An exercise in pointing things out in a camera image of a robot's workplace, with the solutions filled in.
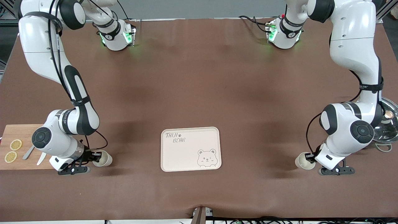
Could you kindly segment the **white IKEA cup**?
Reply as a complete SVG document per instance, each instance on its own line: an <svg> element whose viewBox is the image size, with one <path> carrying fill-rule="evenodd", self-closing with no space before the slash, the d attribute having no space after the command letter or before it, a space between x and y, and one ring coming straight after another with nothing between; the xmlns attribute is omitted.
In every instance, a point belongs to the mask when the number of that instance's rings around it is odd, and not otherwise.
<svg viewBox="0 0 398 224"><path fill-rule="evenodd" d="M304 170L314 169L316 164L311 164L311 163L307 162L307 160L305 158L305 153L307 153L307 152L302 152L296 157L295 165L298 168L301 168L301 169L304 169Z"/></svg>
<svg viewBox="0 0 398 224"><path fill-rule="evenodd" d="M94 155L96 157L94 158L92 163L96 167L107 167L107 166L111 165L111 163L113 161L112 156L104 150L98 150L94 153Z"/></svg>

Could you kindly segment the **beige bear print tray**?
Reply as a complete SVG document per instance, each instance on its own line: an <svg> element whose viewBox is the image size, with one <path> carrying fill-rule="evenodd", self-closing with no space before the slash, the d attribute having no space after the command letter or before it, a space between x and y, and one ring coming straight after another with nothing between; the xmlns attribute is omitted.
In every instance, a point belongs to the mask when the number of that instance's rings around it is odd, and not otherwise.
<svg viewBox="0 0 398 224"><path fill-rule="evenodd" d="M221 165L216 127L165 129L161 133L160 167L164 172L212 170Z"/></svg>

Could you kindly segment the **grey plastic knife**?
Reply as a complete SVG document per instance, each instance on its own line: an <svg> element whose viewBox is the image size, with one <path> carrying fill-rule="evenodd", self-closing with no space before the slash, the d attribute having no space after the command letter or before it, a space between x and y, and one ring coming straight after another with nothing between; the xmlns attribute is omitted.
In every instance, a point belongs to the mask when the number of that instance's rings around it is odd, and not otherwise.
<svg viewBox="0 0 398 224"><path fill-rule="evenodd" d="M35 149L35 146L32 145L32 146L30 147L30 149L28 149L27 152L24 154L24 156L22 157L22 159L23 159L23 160L27 160L27 159L30 157L30 155L32 154L32 152L33 152L34 149Z"/></svg>

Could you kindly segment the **wooden cutting board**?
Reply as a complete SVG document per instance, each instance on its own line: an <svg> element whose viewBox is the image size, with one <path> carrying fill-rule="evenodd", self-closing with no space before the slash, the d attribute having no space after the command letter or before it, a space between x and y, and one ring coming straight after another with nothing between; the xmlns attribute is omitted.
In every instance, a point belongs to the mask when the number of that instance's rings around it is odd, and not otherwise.
<svg viewBox="0 0 398 224"><path fill-rule="evenodd" d="M32 134L41 126L42 124L10 124L5 126L0 143L0 170L54 170L49 162L49 159L51 158L50 155L47 155L41 164L37 165L42 154L38 149L34 149L27 159L23 159L23 156L33 145L31 142ZM16 150L16 160L11 163L7 163L5 161L5 156L11 151L10 144L15 139L20 139L22 141L22 147Z"/></svg>

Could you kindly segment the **glass pot lid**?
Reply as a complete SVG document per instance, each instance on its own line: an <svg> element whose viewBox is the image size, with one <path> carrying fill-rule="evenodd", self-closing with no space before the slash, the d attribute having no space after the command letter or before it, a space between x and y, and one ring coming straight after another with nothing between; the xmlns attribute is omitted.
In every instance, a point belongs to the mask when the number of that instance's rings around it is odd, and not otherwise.
<svg viewBox="0 0 398 224"><path fill-rule="evenodd" d="M398 105L382 97L382 120L374 128L373 141L390 144L398 141Z"/></svg>

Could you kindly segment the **brown table mat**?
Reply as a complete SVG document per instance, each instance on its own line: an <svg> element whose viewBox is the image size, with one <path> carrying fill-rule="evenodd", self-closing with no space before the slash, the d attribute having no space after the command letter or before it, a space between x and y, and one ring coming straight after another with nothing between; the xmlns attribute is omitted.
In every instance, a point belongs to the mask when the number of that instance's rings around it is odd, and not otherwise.
<svg viewBox="0 0 398 224"><path fill-rule="evenodd" d="M136 26L135 46L120 52L91 24L61 36L113 163L71 176L0 170L0 222L174 219L200 206L231 218L398 217L398 145L348 156L353 175L294 164L308 151L308 122L359 90L330 58L330 22L308 20L288 50L240 19ZM218 128L221 167L164 172L161 133L194 127Z"/></svg>

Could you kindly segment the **aluminium frame profile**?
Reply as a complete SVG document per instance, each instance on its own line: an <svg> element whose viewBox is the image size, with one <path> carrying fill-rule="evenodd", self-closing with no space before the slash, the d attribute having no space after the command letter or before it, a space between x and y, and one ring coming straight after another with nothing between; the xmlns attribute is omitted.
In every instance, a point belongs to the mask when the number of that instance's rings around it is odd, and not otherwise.
<svg viewBox="0 0 398 224"><path fill-rule="evenodd" d="M383 23L382 19L391 15L392 19L398 20L398 0L374 0L376 5L376 23Z"/></svg>
<svg viewBox="0 0 398 224"><path fill-rule="evenodd" d="M0 27L17 27L22 0L0 0Z"/></svg>

